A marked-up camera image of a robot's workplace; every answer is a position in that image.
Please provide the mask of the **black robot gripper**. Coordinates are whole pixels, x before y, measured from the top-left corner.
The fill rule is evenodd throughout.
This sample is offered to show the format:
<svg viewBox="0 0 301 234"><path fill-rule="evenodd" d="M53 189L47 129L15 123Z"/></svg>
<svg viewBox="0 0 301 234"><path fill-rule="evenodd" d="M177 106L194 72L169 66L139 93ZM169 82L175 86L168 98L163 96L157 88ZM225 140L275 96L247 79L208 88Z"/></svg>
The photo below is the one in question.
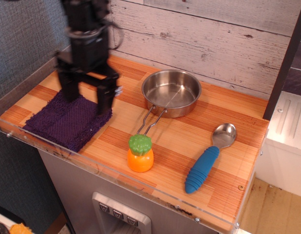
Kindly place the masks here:
<svg viewBox="0 0 301 234"><path fill-rule="evenodd" d="M97 114L106 114L113 99L121 93L116 84L118 73L107 64L109 32L93 34L69 33L70 52L57 52L57 72L64 97L68 102L77 99L78 84L85 82L97 87Z"/></svg>

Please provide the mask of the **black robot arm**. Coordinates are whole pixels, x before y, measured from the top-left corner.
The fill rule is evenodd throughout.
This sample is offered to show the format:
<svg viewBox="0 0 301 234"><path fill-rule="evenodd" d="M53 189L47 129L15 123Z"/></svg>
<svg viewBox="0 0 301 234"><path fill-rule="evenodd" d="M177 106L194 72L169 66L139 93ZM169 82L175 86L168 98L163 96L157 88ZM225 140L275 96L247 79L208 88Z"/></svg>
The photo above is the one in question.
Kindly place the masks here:
<svg viewBox="0 0 301 234"><path fill-rule="evenodd" d="M64 97L72 102L79 98L79 83L96 87L97 114L106 114L119 94L119 74L109 66L109 27L107 0L63 0L70 40L69 52L57 52L57 72Z"/></svg>

